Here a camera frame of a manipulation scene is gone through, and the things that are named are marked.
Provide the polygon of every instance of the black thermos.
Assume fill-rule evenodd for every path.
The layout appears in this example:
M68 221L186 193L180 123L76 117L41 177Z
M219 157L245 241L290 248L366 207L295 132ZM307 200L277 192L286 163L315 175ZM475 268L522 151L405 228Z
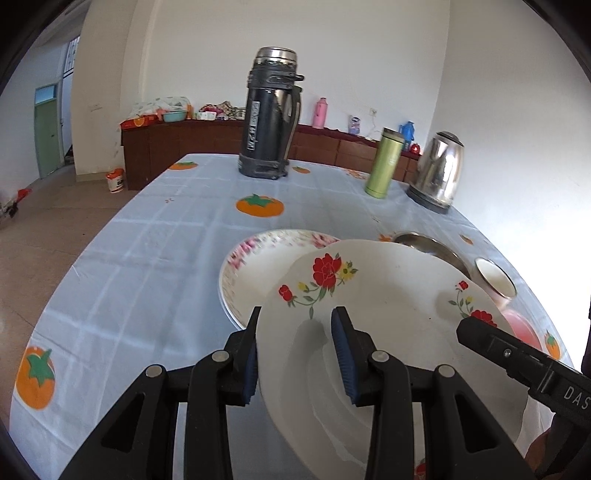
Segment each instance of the black thermos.
M287 153L300 119L304 79L296 74L293 50L264 47L248 75L244 132L238 160L240 173L276 180L287 175Z

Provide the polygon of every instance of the orange box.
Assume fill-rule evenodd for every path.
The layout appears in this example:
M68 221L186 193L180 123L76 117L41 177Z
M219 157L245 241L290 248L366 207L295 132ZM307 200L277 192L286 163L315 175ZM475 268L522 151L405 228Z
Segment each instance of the orange box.
M138 118L132 118L131 120L126 120L125 122L121 122L119 126L121 130L129 130L131 128L138 128L138 127L147 127L148 125L152 125L159 122L158 115L144 115Z

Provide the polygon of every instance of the metal bowl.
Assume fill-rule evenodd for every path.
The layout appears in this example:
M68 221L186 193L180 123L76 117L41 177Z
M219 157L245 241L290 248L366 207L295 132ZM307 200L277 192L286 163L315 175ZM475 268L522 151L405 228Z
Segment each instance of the metal bowl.
M396 244L406 245L407 247L415 248L421 252L441 258L443 261L449 263L452 267L456 267L469 279L472 279L466 264L460 257L457 256L449 247L438 242L434 238L421 235L416 232L403 232L396 235L392 242Z

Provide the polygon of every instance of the white plate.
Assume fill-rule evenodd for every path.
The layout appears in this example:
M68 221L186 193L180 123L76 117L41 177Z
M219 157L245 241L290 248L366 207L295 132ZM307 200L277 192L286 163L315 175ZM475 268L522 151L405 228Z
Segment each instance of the white plate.
M219 294L226 313L246 328L252 309L261 305L291 264L309 252L339 241L311 230L270 230L246 238L224 259Z
M315 285L323 283L334 285L333 292L328 288L315 301L322 296ZM340 305L378 349L406 364L453 365L517 439L527 389L456 339L457 325L468 313L512 333L488 295L451 265L413 248L340 241L294 262L263 303L256 332L267 409L320 480L364 477L372 425L372 407L351 405L343 388L330 334L330 314ZM420 408L413 410L418 464L424 457L423 424Z

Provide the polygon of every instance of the dining table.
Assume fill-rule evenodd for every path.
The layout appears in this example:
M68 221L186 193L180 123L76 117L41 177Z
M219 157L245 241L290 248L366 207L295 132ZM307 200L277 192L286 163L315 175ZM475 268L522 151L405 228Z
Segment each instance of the dining table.
M186 367L224 346L237 327L220 302L220 268L235 245L258 232L308 229L384 242L417 232L447 245L471 271L477 257L488 258L513 280L518 294L510 308L529 321L543 351L572 366L531 289L468 219L453 207L446 215L426 209L397 181L387 198L371 197L367 177L290 160L287 176L255 179L239 173L237 155L189 154L139 192L69 269L25 351L35 355L39 391L32 398L17 379L9 432L36 474L57 479L147 366ZM282 208L272 216L239 208L260 199ZM528 400L516 444L522 453L551 415ZM186 404L177 419L175 478L182 478L185 416ZM237 480L314 478L273 424L259 391L246 408L228 408L228 432Z

